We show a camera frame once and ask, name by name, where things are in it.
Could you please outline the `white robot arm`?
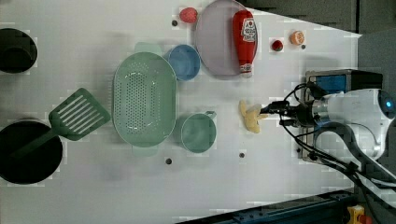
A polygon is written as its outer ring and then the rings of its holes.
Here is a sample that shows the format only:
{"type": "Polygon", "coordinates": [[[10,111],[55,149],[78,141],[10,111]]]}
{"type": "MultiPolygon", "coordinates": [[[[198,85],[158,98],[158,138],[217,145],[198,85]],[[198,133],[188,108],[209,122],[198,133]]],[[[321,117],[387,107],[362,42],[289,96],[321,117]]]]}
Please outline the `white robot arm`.
{"type": "Polygon", "coordinates": [[[360,89],[320,96],[298,105],[275,101],[260,114],[278,114],[291,119],[289,126],[322,129],[331,122],[353,130],[358,146],[374,160],[385,152],[390,124],[395,120],[395,100],[380,89],[360,89]]]}

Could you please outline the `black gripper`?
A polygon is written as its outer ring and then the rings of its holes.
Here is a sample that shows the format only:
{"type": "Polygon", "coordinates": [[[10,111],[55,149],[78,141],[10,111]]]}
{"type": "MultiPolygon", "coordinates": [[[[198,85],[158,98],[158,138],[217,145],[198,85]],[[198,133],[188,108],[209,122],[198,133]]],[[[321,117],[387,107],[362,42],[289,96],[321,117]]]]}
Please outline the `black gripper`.
{"type": "Polygon", "coordinates": [[[312,127],[312,105],[298,104],[290,105],[289,101],[275,101],[260,110],[261,114],[278,114],[288,117],[281,121],[281,125],[293,127],[312,127]]]}

